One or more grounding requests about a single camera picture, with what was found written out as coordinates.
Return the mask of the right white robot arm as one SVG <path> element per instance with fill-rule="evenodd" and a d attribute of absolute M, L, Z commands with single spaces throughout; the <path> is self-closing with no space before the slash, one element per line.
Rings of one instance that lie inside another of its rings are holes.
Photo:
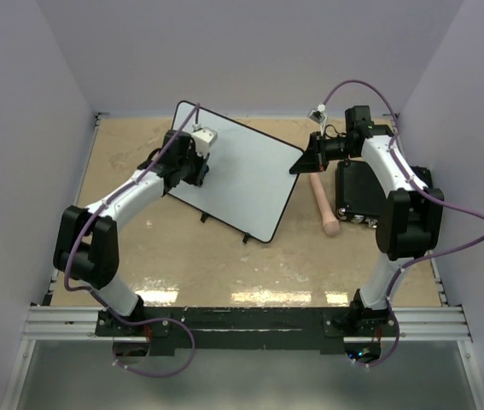
<path fill-rule="evenodd" d="M 311 133 L 306 150 L 289 169 L 318 173 L 330 161 L 362 158 L 386 197 L 376 226 L 381 253 L 369 280 L 356 291 L 347 312 L 330 323 L 345 335 L 369 335 L 379 325 L 394 325 L 392 301 L 409 263 L 433 249 L 440 233 L 443 192 L 428 187 L 402 159 L 389 126 L 376 125 L 367 106 L 345 112 L 344 135 L 327 137 L 325 125 Z"/>

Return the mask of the white whiteboard black frame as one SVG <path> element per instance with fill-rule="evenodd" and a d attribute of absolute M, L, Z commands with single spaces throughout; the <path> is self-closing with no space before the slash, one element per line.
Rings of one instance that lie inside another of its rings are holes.
<path fill-rule="evenodd" d="M 207 108 L 200 123 L 218 133 L 201 187 L 180 183 L 170 195 L 262 243 L 274 238 L 298 176 L 303 149 Z"/>

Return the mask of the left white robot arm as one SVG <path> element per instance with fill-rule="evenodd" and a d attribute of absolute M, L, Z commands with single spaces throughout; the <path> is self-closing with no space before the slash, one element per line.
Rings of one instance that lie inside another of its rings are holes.
<path fill-rule="evenodd" d="M 209 170 L 216 131 L 196 125 L 192 132 L 168 131 L 161 147 L 122 185 L 86 207 L 72 205 L 61 216 L 53 266 L 70 292 L 86 291 L 111 313 L 126 335 L 145 325 L 144 302 L 119 275 L 120 231 L 149 204 L 179 183 L 200 187 Z"/>

